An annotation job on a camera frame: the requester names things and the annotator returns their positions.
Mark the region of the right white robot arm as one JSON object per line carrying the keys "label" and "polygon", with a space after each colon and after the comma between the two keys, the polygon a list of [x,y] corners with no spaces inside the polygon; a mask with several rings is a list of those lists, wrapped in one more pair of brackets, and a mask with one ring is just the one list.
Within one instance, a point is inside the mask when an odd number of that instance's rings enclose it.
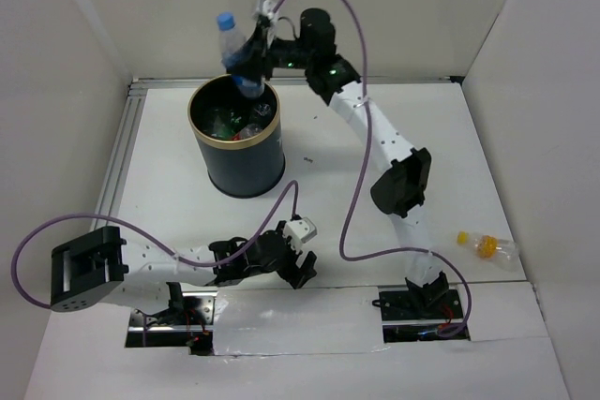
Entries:
{"label": "right white robot arm", "polygon": [[329,14],[319,8],[305,10],[300,34],[292,40],[275,36],[279,16],[269,2],[253,18],[254,31],[234,53],[228,72],[250,81],[268,81],[276,68],[303,70],[309,88],[365,144],[366,162],[373,162],[380,173],[369,190],[375,206],[403,221],[415,220],[415,212],[425,202],[431,154],[405,139],[368,97],[364,77],[337,52]]}

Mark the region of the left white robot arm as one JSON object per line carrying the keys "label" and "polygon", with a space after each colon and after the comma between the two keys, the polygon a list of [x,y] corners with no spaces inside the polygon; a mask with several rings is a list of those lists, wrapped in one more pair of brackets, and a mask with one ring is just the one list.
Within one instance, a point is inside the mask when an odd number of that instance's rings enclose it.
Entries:
{"label": "left white robot arm", "polygon": [[98,303],[137,309],[165,324],[185,313],[181,291],[196,287],[229,287],[275,273],[293,289],[315,277],[316,255],[302,247],[317,234],[306,217],[294,216],[263,232],[252,245],[231,238],[208,245],[218,265],[201,268],[151,246],[127,242],[120,229],[106,226],[57,246],[52,251],[52,311],[71,313]]}

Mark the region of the small orange yellow-capped bottle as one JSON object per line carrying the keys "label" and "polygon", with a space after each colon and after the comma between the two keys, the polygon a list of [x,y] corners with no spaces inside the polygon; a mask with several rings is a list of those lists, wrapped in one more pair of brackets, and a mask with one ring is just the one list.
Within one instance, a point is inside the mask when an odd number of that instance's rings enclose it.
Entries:
{"label": "small orange yellow-capped bottle", "polygon": [[516,263],[519,258],[519,250],[515,242],[491,235],[460,231],[457,234],[457,244],[471,249],[480,259],[507,267]]}

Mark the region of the blue-label clear bottle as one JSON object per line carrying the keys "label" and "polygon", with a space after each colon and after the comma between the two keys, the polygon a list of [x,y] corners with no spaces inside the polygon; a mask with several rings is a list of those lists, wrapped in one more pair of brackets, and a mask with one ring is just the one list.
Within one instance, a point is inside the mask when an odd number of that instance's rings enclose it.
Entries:
{"label": "blue-label clear bottle", "polygon": [[[247,39],[229,11],[217,15],[217,28],[221,63],[229,70],[241,61],[242,49]],[[251,81],[238,75],[232,75],[232,80],[238,91],[247,98],[256,99],[263,94],[264,83],[262,81]]]}

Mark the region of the red-label clear water bottle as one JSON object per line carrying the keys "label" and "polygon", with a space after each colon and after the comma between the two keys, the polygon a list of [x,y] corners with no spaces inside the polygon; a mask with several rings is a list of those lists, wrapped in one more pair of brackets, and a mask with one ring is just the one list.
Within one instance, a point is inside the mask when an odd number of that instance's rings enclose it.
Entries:
{"label": "red-label clear water bottle", "polygon": [[253,138],[256,135],[259,135],[263,129],[258,124],[248,124],[243,127],[239,132],[237,132],[233,137],[233,141],[242,141]]}

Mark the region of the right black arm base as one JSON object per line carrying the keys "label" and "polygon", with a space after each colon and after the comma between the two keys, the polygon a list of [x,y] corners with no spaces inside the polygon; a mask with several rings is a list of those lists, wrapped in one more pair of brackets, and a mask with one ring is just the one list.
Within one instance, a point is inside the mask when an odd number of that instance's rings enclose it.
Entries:
{"label": "right black arm base", "polygon": [[379,310],[386,344],[468,340],[473,296],[449,289],[433,304],[422,305],[408,289],[380,290],[371,305]]}

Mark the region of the green plastic bottle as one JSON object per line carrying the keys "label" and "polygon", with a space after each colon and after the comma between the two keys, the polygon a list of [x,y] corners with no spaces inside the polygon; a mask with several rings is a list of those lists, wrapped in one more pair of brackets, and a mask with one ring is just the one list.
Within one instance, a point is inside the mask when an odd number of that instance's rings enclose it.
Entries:
{"label": "green plastic bottle", "polygon": [[226,108],[213,108],[203,117],[202,132],[221,141],[230,141],[246,124],[243,113]]}

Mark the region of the large clear crushed bottle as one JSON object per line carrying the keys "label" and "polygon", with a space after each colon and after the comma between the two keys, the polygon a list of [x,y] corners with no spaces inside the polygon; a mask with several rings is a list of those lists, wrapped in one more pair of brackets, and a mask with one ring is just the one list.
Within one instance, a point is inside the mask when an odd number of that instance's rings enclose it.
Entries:
{"label": "large clear crushed bottle", "polygon": [[256,123],[267,123],[269,124],[272,120],[275,112],[270,104],[265,102],[256,103],[253,105],[251,110],[251,119]]}

